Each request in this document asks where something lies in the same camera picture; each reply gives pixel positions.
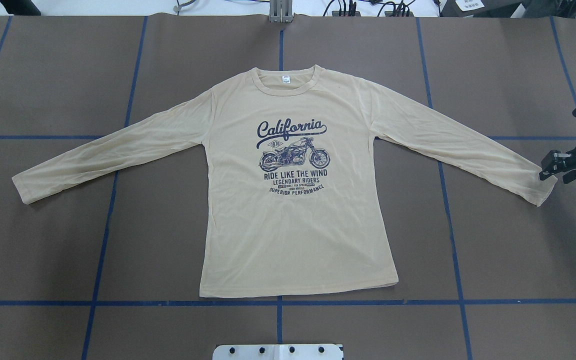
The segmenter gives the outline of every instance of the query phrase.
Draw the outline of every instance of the shirt sleeve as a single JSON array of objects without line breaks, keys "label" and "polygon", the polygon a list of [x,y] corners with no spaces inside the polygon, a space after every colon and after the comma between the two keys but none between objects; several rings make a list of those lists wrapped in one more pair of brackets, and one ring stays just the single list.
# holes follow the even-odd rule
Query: shirt sleeve
[{"label": "shirt sleeve", "polygon": [[120,169],[137,166],[201,144],[214,117],[208,90],[169,110],[90,141],[12,177],[30,204]]},{"label": "shirt sleeve", "polygon": [[539,166],[489,137],[374,82],[362,87],[362,108],[376,137],[473,173],[537,207],[553,191],[557,178],[539,180]]}]

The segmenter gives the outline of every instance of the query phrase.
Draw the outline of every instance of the shirt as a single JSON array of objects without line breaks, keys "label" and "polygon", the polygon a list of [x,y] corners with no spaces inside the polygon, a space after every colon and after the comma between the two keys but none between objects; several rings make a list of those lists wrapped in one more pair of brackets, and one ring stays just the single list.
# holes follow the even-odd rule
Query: shirt
[{"label": "shirt", "polygon": [[201,297],[324,294],[398,282],[377,198],[375,137],[541,205],[556,178],[461,123],[368,80],[252,68],[196,98],[23,171],[29,204],[203,145]]}]

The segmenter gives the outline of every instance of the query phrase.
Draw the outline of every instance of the motorcycle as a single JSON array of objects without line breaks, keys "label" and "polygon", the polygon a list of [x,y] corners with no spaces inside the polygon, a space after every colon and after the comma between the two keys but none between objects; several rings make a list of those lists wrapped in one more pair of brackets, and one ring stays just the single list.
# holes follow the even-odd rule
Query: motorcycle
[{"label": "motorcycle", "polygon": [[310,163],[317,169],[324,169],[330,164],[330,155],[323,148],[315,148],[312,137],[302,137],[289,146],[264,151],[259,167],[270,173],[279,167],[302,166],[306,162],[306,152],[310,149]]}]

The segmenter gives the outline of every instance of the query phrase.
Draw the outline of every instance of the motorcycle wheel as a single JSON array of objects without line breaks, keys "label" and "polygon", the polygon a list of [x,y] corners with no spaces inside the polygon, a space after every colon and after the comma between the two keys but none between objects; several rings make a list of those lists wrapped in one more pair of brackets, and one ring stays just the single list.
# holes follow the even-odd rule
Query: motorcycle wheel
[{"label": "motorcycle wheel", "polygon": [[262,166],[262,167],[261,167],[261,170],[265,171],[266,173],[270,173],[271,171],[276,171],[276,170],[277,170],[277,166],[273,166],[273,167],[263,167],[263,164],[272,163],[274,157],[275,157],[275,154],[272,153],[272,152],[265,153],[265,154],[261,157],[261,160],[259,161],[259,166]]},{"label": "motorcycle wheel", "polygon": [[310,163],[317,169],[324,169],[330,164],[330,156],[323,148],[316,148],[316,152],[310,153]]}]

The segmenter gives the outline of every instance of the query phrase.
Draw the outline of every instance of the white label sticker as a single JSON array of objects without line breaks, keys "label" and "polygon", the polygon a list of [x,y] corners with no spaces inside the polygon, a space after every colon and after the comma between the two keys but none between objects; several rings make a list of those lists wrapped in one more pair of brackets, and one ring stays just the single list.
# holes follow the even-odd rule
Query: white label sticker
[{"label": "white label sticker", "polygon": [[469,12],[484,7],[482,0],[455,0],[455,2],[462,12]]}]

